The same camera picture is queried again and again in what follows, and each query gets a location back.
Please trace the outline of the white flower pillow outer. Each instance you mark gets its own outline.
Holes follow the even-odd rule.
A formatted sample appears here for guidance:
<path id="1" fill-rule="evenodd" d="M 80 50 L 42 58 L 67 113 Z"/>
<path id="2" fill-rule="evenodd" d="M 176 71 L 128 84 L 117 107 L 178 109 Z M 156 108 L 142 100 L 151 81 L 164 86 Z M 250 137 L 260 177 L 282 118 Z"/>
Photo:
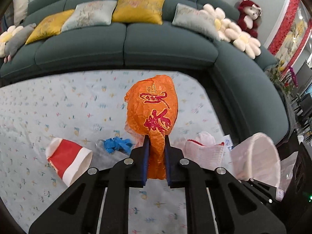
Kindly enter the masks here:
<path id="1" fill-rule="evenodd" d="M 261 54 L 261 43 L 247 32 L 238 32 L 232 28 L 225 30 L 225 36 L 241 52 L 245 52 L 252 60 Z"/>

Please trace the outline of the dark green sectional sofa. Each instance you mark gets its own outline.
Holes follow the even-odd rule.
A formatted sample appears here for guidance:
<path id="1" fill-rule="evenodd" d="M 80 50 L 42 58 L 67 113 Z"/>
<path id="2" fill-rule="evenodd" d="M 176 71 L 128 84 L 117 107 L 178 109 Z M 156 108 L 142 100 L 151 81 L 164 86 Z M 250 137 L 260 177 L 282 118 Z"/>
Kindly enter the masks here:
<path id="1" fill-rule="evenodd" d="M 96 0 L 33 0 L 24 24 L 78 4 Z M 214 81 L 241 141 L 262 132 L 276 144 L 291 128 L 281 95 L 265 74 L 276 58 L 265 48 L 249 58 L 234 45 L 210 39 L 172 24 L 178 4 L 202 9 L 211 3 L 232 19 L 238 10 L 222 0 L 165 0 L 161 25 L 112 23 L 86 27 L 21 47 L 11 62 L 1 65 L 1 78 L 18 82 L 40 75 L 92 68 L 165 69 L 187 72 L 202 83 Z"/>

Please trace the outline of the orange plastic bag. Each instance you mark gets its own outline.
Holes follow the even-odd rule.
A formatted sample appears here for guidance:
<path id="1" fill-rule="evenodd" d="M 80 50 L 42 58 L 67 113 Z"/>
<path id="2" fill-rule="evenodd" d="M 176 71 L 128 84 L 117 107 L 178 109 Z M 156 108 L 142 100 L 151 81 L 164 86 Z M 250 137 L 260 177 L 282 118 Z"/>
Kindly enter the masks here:
<path id="1" fill-rule="evenodd" d="M 150 156 L 148 160 L 149 179 L 164 180 L 165 137 L 174 128 L 178 116 L 178 98 L 175 85 L 168 75 L 138 81 L 126 93 L 127 103 L 125 129 L 134 136 L 148 136 Z"/>

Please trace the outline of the red gold wall decoration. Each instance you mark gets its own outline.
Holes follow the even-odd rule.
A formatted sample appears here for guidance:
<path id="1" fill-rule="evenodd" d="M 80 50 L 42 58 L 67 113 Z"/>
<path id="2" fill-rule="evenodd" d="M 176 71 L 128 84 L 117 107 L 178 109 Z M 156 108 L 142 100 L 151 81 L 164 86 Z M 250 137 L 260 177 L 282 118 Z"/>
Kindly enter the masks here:
<path id="1" fill-rule="evenodd" d="M 278 28 L 268 45 L 274 56 L 268 68 L 278 66 L 285 73 L 302 54 L 311 35 L 311 16 L 301 0 L 285 0 Z"/>

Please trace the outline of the white flower pillow left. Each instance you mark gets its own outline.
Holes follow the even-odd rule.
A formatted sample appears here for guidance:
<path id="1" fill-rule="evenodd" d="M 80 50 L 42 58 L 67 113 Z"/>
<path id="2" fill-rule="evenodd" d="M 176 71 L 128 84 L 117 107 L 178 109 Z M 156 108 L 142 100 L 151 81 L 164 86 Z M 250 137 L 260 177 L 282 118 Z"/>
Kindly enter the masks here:
<path id="1" fill-rule="evenodd" d="M 0 58 L 5 57 L 4 49 L 5 49 L 5 43 L 7 43 L 15 34 L 17 34 L 19 31 L 23 29 L 23 26 L 20 25 L 16 27 L 15 25 L 11 25 L 7 31 L 3 32 L 0 37 Z"/>

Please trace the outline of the yellow cushion left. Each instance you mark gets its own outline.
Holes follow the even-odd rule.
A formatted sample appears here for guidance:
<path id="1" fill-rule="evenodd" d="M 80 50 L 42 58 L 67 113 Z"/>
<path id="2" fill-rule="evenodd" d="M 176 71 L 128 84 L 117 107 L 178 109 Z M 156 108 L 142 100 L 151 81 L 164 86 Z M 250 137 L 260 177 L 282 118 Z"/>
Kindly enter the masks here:
<path id="1" fill-rule="evenodd" d="M 74 13 L 74 9 L 59 12 L 44 18 L 33 30 L 25 44 L 45 40 L 61 33 L 62 26 Z"/>

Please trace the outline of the white red wrapper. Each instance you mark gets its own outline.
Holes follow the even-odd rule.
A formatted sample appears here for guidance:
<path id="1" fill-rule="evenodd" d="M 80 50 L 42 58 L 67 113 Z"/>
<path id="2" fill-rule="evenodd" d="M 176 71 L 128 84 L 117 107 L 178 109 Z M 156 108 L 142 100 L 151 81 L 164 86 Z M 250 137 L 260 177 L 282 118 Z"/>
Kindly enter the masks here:
<path id="1" fill-rule="evenodd" d="M 186 140 L 182 150 L 185 158 L 202 168 L 215 170 L 222 163 L 224 142 L 217 144 L 211 134 L 203 131 L 195 139 Z"/>

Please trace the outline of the potted flower plant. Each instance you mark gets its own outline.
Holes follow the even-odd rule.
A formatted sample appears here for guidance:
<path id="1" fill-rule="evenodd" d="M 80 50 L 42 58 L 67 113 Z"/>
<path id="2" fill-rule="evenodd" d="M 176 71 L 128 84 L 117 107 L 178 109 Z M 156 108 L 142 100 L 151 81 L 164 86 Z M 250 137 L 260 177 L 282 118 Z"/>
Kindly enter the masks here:
<path id="1" fill-rule="evenodd" d="M 298 87 L 298 81 L 292 67 L 285 69 L 284 60 L 265 70 L 265 74 L 273 82 L 275 86 L 281 88 L 283 93 L 291 95 L 291 92 Z"/>

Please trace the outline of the floral light blue tablecloth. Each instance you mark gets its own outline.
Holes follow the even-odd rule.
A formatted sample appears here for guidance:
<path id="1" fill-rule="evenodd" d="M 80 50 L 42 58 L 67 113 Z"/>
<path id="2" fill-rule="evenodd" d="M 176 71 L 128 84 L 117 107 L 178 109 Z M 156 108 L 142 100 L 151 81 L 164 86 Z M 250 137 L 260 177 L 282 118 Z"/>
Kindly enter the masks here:
<path id="1" fill-rule="evenodd" d="M 53 75 L 1 88 L 1 199 L 28 233 L 31 224 L 67 188 L 47 162 L 45 148 L 65 138 L 92 150 L 91 166 L 113 167 L 125 158 L 96 147 L 99 139 L 135 139 L 124 129 L 124 96 L 136 82 L 166 74 L 175 84 L 179 113 L 169 138 L 178 147 L 206 131 L 230 145 L 212 103 L 196 79 L 168 71 L 87 71 Z M 183 189 L 148 180 L 130 189 L 129 233 L 187 233 Z"/>

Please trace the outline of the white lined trash bin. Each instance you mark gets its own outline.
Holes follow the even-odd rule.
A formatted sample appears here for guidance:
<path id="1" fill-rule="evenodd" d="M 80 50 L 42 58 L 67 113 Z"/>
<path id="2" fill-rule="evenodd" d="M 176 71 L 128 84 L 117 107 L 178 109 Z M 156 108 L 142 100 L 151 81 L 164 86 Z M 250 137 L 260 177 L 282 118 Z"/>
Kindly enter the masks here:
<path id="1" fill-rule="evenodd" d="M 280 157 L 273 140 L 264 133 L 256 133 L 235 146 L 230 157 L 236 179 L 280 185 Z"/>

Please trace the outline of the yellow cushion centre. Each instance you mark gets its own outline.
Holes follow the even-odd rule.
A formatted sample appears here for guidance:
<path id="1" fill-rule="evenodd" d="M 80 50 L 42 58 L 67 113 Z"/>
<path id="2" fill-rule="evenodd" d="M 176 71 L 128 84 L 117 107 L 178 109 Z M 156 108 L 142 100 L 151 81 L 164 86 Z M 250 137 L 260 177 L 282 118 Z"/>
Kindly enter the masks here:
<path id="1" fill-rule="evenodd" d="M 112 21 L 162 25 L 164 2 L 165 0 L 118 0 L 112 15 Z"/>

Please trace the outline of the white flower pillow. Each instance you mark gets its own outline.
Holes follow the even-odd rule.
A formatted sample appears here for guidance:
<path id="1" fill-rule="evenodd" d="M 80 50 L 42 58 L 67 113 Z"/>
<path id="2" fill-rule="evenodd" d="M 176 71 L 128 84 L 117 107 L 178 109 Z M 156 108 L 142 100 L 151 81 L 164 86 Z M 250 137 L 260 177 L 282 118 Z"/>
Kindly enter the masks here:
<path id="1" fill-rule="evenodd" d="M 205 4 L 201 11 L 214 18 L 215 28 L 220 40 L 231 42 L 239 38 L 242 33 L 241 28 L 234 21 L 227 18 L 220 7 L 214 8 L 211 4 Z"/>
<path id="2" fill-rule="evenodd" d="M 225 30 L 225 36 L 241 52 L 245 52 L 252 60 L 261 54 L 261 43 L 247 32 L 238 32 L 232 28 Z"/>
<path id="3" fill-rule="evenodd" d="M 7 31 L 3 32 L 0 37 L 0 58 L 5 57 L 4 49 L 5 49 L 5 43 L 7 43 L 15 34 L 17 34 L 19 31 L 23 29 L 23 26 L 20 25 L 16 27 L 15 25 L 11 25 Z"/>

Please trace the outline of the red white plush monkey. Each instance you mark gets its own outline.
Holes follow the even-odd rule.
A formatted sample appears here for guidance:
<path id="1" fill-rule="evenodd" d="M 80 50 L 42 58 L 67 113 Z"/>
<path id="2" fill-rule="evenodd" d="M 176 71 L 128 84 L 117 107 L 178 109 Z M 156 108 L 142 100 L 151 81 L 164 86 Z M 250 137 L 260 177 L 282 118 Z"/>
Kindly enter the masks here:
<path id="1" fill-rule="evenodd" d="M 242 0 L 238 6 L 240 12 L 238 26 L 251 37 L 258 38 L 258 21 L 262 15 L 262 8 L 252 0 Z"/>

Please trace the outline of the red white paper cup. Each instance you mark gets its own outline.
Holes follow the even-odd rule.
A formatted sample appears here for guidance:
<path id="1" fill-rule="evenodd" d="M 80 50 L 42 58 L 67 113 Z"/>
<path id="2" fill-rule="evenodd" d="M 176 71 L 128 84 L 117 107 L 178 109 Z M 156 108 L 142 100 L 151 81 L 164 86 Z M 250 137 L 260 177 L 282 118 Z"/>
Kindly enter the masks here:
<path id="1" fill-rule="evenodd" d="M 64 184 L 71 186 L 89 169 L 93 151 L 67 139 L 54 138 L 45 155 Z"/>

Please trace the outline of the grey cushion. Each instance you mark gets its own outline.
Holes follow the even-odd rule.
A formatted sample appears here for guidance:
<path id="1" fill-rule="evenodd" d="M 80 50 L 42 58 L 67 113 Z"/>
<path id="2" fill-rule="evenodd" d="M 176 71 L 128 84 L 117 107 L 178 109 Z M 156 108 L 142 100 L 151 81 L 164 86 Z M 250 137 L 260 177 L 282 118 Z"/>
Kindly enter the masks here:
<path id="1" fill-rule="evenodd" d="M 216 18 L 205 10 L 197 10 L 178 3 L 172 25 L 202 34 L 212 40 L 220 40 L 216 30 Z"/>
<path id="2" fill-rule="evenodd" d="M 116 0 L 101 0 L 78 4 L 73 14 L 63 24 L 61 32 L 84 27 L 110 25 L 116 5 Z"/>

